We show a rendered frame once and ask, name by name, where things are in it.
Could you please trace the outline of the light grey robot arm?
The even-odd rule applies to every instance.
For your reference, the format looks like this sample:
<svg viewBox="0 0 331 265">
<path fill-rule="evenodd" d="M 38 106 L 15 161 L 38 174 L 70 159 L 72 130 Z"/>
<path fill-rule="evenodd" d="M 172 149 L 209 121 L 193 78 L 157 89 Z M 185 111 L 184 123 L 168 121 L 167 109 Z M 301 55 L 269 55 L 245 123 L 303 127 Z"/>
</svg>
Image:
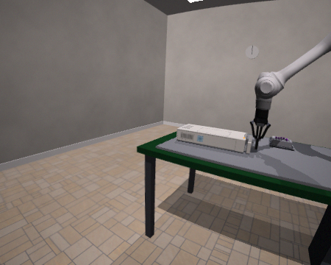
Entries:
<svg viewBox="0 0 331 265">
<path fill-rule="evenodd" d="M 256 96 L 255 108 L 260 110 L 270 110 L 272 97 L 276 96 L 284 88 L 285 83 L 292 76 L 330 51 L 331 32 L 319 44 L 283 70 L 278 72 L 261 73 L 255 85 L 255 94 L 258 95 Z"/>
</svg>

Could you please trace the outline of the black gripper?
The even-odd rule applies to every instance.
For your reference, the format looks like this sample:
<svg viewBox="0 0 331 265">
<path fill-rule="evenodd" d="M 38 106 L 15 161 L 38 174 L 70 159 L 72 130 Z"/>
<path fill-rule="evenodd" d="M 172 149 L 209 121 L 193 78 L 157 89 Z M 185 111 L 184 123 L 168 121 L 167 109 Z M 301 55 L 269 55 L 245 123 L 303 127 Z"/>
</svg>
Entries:
<svg viewBox="0 0 331 265">
<path fill-rule="evenodd" d="M 255 118 L 253 121 L 250 122 L 251 126 L 252 126 L 252 135 L 253 137 L 255 138 L 255 149 L 257 149 L 257 146 L 258 146 L 258 141 L 260 141 L 261 139 L 263 139 L 263 137 L 265 136 L 268 128 L 271 126 L 269 123 L 267 123 L 267 127 L 265 128 L 264 130 L 264 133 L 262 134 L 261 136 L 261 132 L 262 132 L 262 127 L 260 127 L 260 132 L 259 132 L 259 135 L 258 135 L 258 130 L 259 130 L 259 127 L 257 127 L 257 132 L 256 132 L 256 135 L 255 135 L 255 130 L 254 130 L 254 122 L 255 124 L 257 125 L 257 118 L 261 118 L 261 119 L 266 119 L 266 121 L 268 121 L 268 111 L 269 110 L 260 110 L 260 109 L 257 109 L 256 108 L 256 111 L 255 111 Z M 258 138 L 257 138 L 258 137 Z"/>
</svg>

